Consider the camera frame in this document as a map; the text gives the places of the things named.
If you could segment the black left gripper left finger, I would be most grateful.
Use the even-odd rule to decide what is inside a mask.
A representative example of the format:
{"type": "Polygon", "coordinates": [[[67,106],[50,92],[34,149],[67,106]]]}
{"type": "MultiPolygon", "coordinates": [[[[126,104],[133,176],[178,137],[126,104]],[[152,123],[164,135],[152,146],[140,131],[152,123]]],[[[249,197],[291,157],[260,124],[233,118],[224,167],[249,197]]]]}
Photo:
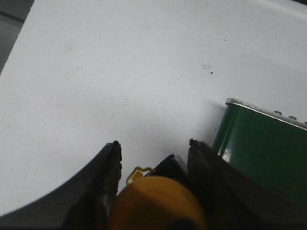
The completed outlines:
{"type": "Polygon", "coordinates": [[[121,178],[121,146],[107,143],[67,182],[1,216],[2,230],[105,230],[121,178]]]}

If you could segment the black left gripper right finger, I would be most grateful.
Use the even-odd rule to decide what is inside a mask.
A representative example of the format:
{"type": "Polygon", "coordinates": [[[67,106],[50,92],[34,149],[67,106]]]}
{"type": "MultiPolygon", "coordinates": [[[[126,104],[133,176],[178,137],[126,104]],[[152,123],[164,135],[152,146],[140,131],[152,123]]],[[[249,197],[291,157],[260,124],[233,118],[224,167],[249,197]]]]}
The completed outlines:
{"type": "Polygon", "coordinates": [[[206,143],[189,141],[188,177],[211,230],[305,230],[307,209],[248,179],[206,143]]]}

